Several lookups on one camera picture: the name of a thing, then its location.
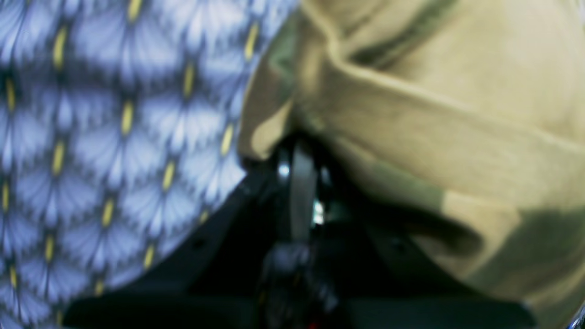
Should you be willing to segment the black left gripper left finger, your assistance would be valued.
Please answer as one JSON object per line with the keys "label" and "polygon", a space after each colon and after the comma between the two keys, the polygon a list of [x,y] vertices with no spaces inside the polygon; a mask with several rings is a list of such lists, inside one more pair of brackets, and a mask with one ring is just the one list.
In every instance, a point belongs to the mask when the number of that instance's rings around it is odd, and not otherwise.
{"label": "black left gripper left finger", "polygon": [[314,306],[316,163],[303,139],[252,166],[144,277],[74,302],[68,329],[304,329]]}

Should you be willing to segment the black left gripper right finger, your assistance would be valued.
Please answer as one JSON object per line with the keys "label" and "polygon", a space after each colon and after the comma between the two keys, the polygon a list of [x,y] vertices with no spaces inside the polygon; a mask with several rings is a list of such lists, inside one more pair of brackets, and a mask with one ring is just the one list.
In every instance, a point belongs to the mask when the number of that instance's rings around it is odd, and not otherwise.
{"label": "black left gripper right finger", "polygon": [[385,206],[359,192],[329,154],[312,156],[313,184],[328,221],[313,238],[315,266],[334,286],[338,306],[327,329],[533,329],[520,302],[460,283],[415,245],[430,214]]}

